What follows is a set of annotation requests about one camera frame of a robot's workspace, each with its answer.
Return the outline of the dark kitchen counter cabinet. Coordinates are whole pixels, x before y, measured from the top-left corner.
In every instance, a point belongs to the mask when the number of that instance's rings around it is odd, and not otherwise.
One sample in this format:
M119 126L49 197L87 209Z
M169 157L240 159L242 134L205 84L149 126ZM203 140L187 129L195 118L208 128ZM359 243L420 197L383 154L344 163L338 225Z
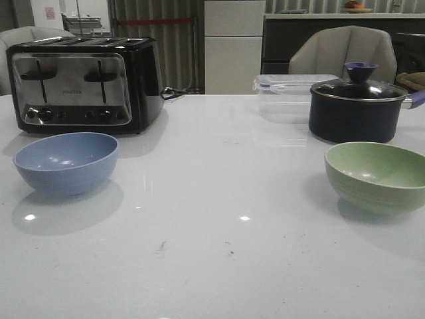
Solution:
M424 34L424 14L267 14L262 47L263 74L347 76L345 63L378 64L371 77L394 82L398 42Z

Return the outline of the dark blue saucepan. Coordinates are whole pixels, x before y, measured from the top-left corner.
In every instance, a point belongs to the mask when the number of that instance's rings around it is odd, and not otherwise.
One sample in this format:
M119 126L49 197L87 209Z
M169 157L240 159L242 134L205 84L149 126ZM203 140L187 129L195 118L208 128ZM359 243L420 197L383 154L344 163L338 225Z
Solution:
M384 99L345 99L312 92L309 129L329 142L387 143L394 138L400 109L423 104L423 90Z

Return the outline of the glass pot lid blue knob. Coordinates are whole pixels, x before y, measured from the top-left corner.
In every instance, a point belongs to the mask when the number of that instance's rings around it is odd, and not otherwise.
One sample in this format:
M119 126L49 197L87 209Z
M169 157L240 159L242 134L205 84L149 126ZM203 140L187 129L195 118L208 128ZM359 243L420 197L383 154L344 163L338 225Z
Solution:
M342 100L398 100L407 96L407 91L386 82L371 80L378 68L367 62L346 62L348 78L336 78L313 84L311 93Z

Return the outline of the white refrigerator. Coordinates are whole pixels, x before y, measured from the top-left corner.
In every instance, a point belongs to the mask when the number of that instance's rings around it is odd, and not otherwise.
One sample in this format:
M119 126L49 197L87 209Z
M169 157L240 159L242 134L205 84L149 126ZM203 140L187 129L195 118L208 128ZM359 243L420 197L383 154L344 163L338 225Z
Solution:
M265 1L205 1L205 93L253 94Z

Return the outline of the fruit bowl on counter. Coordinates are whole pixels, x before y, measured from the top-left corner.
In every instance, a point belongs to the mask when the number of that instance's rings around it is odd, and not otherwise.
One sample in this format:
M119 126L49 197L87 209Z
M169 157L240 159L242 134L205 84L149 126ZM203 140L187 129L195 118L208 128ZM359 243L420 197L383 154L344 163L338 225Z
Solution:
M364 7L358 1L349 0L344 3L342 11L344 13L371 13L373 9Z

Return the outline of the blue bowl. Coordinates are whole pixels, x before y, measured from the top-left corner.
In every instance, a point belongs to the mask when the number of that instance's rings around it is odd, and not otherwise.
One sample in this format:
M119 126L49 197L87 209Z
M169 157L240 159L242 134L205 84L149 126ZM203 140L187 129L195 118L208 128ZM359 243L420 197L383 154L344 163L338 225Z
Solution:
M89 192L111 176L119 153L115 137L95 132L59 134L28 144L13 158L33 189L57 196Z

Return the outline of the clear plastic food container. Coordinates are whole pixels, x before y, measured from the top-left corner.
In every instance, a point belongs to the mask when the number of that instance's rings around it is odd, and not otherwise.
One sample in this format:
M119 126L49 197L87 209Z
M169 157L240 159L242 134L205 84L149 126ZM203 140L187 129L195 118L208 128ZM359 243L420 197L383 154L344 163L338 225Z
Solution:
M273 123L307 125L311 86L336 78L331 74L258 75L253 90L258 93L259 114Z

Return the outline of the black and chrome toaster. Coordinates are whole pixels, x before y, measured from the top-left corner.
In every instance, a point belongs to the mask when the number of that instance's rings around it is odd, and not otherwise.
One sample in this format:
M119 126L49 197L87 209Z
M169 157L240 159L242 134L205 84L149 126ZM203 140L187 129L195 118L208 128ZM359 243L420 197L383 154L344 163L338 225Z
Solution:
M6 51L18 127L138 134L163 107L154 39L52 37Z

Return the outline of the green bowl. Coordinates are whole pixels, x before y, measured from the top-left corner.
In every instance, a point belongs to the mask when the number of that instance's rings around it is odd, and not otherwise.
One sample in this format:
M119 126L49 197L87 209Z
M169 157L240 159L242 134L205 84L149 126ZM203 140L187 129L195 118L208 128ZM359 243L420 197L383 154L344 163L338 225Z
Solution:
M353 205L385 215L424 206L424 156L376 142L347 142L325 153L332 188Z

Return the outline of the beige upholstered chair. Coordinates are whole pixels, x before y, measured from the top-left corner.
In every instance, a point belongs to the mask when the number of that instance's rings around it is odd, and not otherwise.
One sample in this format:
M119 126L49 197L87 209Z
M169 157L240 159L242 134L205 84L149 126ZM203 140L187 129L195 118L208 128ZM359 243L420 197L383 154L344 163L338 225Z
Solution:
M290 59L290 74L332 74L347 78L346 62L379 67L372 80L393 83L397 62L390 34L379 29L349 25L312 35Z

